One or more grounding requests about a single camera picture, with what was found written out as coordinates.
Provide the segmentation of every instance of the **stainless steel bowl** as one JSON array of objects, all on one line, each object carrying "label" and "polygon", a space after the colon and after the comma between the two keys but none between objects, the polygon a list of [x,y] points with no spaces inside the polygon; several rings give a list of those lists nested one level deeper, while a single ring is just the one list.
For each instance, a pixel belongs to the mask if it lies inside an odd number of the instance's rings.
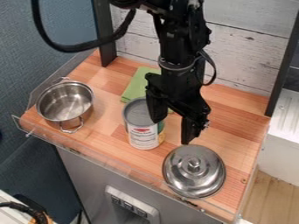
[{"label": "stainless steel bowl", "polygon": [[[59,123],[66,133],[74,133],[83,124],[83,115],[93,106],[94,93],[84,83],[78,81],[60,82],[47,88],[38,98],[38,113],[47,121]],[[73,130],[63,129],[62,122],[80,119],[80,126]]]}]

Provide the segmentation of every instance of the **lid knob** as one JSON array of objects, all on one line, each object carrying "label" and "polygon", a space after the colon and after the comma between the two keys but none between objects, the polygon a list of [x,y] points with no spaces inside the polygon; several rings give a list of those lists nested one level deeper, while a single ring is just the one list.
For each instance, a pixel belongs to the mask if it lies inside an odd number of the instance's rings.
[{"label": "lid knob", "polygon": [[188,171],[189,172],[199,172],[200,170],[200,159],[193,157],[188,161]]}]

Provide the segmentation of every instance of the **metal pot lid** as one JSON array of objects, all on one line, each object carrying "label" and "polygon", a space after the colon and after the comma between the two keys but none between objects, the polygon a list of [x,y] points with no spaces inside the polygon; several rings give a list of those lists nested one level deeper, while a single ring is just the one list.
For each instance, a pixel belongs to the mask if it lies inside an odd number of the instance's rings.
[{"label": "metal pot lid", "polygon": [[201,145],[183,145],[164,160],[163,176],[174,192],[186,198],[205,198],[223,186],[226,168],[214,151]]}]

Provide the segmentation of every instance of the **wooden floor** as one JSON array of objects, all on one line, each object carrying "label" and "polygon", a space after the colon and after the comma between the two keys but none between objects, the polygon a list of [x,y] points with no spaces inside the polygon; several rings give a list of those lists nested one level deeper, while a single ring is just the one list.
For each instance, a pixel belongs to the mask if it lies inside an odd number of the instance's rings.
[{"label": "wooden floor", "polygon": [[253,224],[299,224],[299,187],[259,171],[243,217]]}]

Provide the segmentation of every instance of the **wooden board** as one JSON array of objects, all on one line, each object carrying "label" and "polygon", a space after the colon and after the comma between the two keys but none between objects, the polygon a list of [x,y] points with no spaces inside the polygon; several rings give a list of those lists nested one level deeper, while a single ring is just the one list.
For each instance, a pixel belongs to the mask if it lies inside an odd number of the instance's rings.
[{"label": "wooden board", "polygon": [[209,22],[289,38],[299,3],[281,0],[205,1]]},{"label": "wooden board", "polygon": [[294,187],[288,224],[299,223],[299,187]]},{"label": "wooden board", "polygon": [[259,171],[255,180],[253,190],[250,194],[249,201],[245,207],[243,217],[252,223],[259,223],[261,219],[262,208],[268,193],[268,186],[271,177],[266,173]]},{"label": "wooden board", "polygon": [[289,217],[292,192],[293,186],[291,184],[272,178],[261,211],[260,224],[286,223]]},{"label": "wooden board", "polygon": [[[144,64],[117,58],[104,68],[97,66],[98,60],[99,54],[95,52],[69,75],[85,82],[95,94],[94,112],[80,131],[72,135],[61,133],[42,119],[35,108],[25,112],[21,125],[50,142],[73,148],[104,164],[114,164],[116,170],[179,198],[163,182],[162,164],[166,155],[180,145],[180,117],[173,114],[166,118],[166,138],[161,146],[154,150],[132,148],[123,127],[124,104],[120,99],[136,69]],[[185,203],[232,222],[268,128],[268,118],[263,116],[268,98],[220,85],[205,87],[202,93],[212,107],[209,116],[212,124],[192,143],[217,152],[226,164],[227,178],[215,196]]]},{"label": "wooden board", "polygon": [[299,186],[258,171],[243,218],[254,224],[299,223]]},{"label": "wooden board", "polygon": [[[119,24],[127,12],[114,11],[118,15],[115,23]],[[209,24],[209,27],[212,43],[205,49],[218,67],[217,82],[270,95],[288,40],[220,24]],[[121,56],[156,63],[159,49],[151,15],[139,10],[126,36],[117,42],[117,50]]]}]

